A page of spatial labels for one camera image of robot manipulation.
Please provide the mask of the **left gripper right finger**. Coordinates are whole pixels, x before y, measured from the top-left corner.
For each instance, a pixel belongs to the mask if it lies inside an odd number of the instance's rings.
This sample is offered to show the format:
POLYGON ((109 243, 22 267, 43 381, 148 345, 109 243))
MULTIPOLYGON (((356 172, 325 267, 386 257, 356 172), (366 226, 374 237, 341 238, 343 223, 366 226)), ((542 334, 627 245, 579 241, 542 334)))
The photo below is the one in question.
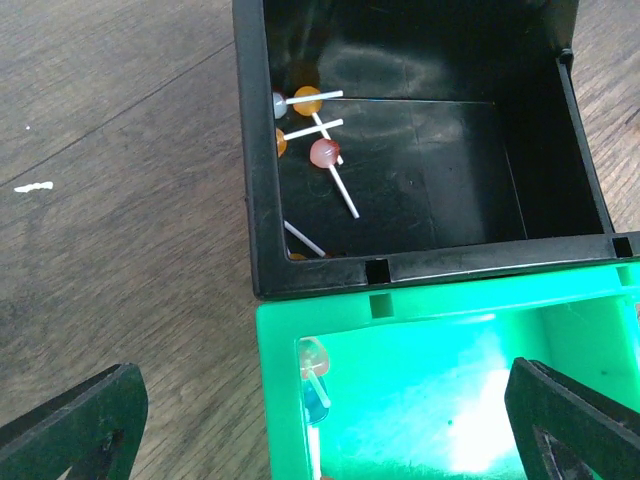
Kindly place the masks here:
POLYGON ((514 360, 504 402, 529 479, 637 479, 639 413, 539 361, 514 360))

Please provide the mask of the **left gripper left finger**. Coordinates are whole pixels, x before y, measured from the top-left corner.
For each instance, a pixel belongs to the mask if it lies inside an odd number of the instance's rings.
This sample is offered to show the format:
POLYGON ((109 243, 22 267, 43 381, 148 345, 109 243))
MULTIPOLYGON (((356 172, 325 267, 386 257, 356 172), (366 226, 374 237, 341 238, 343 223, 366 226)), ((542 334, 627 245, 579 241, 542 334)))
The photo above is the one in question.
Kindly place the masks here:
POLYGON ((139 367, 115 364, 1 427, 3 479, 128 479, 148 416, 139 367))

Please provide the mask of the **green bin with lollipop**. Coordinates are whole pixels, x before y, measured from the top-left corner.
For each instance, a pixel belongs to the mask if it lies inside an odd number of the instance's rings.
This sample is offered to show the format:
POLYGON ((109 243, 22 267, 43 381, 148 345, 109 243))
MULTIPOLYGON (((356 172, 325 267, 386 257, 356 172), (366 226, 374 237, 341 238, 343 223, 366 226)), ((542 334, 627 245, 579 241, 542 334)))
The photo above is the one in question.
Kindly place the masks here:
POLYGON ((540 361, 639 406, 639 266, 279 301, 256 313, 276 479, 521 479, 504 394, 540 361), (329 356, 308 425, 299 340, 329 356))

